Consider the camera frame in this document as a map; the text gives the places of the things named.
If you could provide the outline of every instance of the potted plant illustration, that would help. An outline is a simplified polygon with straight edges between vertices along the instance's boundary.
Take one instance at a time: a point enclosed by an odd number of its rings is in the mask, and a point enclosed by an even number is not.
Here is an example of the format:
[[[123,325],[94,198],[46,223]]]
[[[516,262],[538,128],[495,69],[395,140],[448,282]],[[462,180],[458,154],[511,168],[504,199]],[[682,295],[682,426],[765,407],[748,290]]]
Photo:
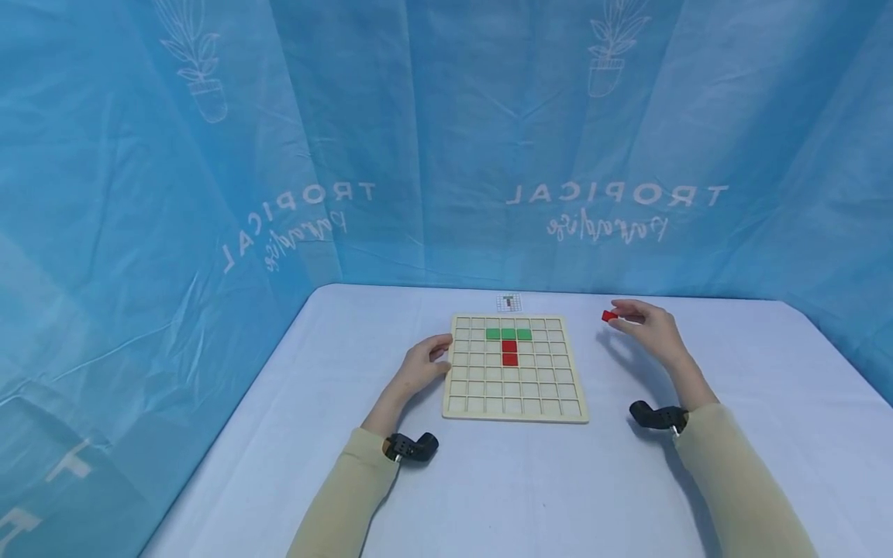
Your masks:
[[[605,0],[605,20],[591,20],[596,38],[603,44],[591,46],[595,58],[589,63],[589,96],[611,93],[626,61],[619,56],[636,45],[636,35],[651,18],[642,15],[647,0]]]
[[[155,13],[169,38],[161,39],[174,58],[187,62],[177,74],[189,82],[189,93],[202,117],[215,123],[226,118],[228,107],[223,85],[211,75],[217,69],[217,38],[203,33],[204,0],[153,0]]]

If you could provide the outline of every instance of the table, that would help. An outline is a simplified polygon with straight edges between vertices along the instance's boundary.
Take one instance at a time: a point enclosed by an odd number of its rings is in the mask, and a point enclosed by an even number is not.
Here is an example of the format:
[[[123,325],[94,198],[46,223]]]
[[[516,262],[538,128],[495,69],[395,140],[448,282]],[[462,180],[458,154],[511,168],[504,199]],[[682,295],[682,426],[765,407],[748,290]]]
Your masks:
[[[318,289],[144,555],[284,556],[405,349],[449,331],[454,312],[494,312],[497,294]],[[610,299],[522,294],[524,313],[565,317],[589,424],[447,420],[442,382],[411,403],[401,431],[430,431],[440,449],[427,466],[400,471],[364,556],[718,554],[703,499],[669,436],[631,421],[637,399],[654,407],[677,400],[659,366],[599,319]],[[778,302],[647,300],[674,313],[820,555],[893,553],[893,408],[809,320]]]

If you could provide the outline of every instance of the blue backdrop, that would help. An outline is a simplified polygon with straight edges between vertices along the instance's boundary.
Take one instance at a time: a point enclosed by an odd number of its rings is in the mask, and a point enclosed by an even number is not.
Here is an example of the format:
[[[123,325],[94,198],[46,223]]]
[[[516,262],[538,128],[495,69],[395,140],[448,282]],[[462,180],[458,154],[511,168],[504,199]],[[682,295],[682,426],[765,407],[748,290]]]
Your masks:
[[[891,2],[0,21],[0,556],[137,554],[332,282],[780,299],[893,401]]]

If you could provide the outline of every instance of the forearm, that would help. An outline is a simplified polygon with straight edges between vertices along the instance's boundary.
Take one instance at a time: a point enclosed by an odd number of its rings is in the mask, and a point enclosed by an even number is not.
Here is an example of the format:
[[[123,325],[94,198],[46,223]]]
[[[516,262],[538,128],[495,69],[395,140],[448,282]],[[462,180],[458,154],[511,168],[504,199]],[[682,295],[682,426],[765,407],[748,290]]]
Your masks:
[[[670,374],[680,404],[686,410],[694,412],[705,405],[720,402],[704,379],[704,373],[697,362],[688,352],[663,362],[663,366]]]
[[[787,497],[729,410],[719,404],[697,409],[676,446],[710,509],[722,555],[816,556]]]
[[[372,410],[369,411],[369,415],[360,428],[383,438],[394,434],[396,425],[400,422],[400,415],[403,413],[409,398],[410,396],[406,393],[406,390],[400,386],[388,384],[385,390],[381,392],[379,400],[372,407]]]
[[[386,389],[335,462],[310,504],[288,558],[354,558],[363,550],[369,523],[396,477],[385,457],[385,438],[396,431],[407,398]]]

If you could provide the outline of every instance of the black wrist device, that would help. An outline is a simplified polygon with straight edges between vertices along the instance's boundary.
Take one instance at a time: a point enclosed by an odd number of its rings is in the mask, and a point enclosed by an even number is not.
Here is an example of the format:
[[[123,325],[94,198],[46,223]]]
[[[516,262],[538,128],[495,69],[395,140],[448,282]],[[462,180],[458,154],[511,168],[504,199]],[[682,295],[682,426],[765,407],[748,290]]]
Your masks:
[[[391,461],[400,463],[403,459],[416,462],[428,462],[434,457],[440,443],[430,432],[421,435],[417,442],[409,437],[395,432],[388,438],[390,445],[385,451],[385,457]]]
[[[646,429],[668,430],[678,436],[689,422],[689,412],[680,407],[662,407],[658,410],[644,401],[630,405],[630,414],[637,424]]]

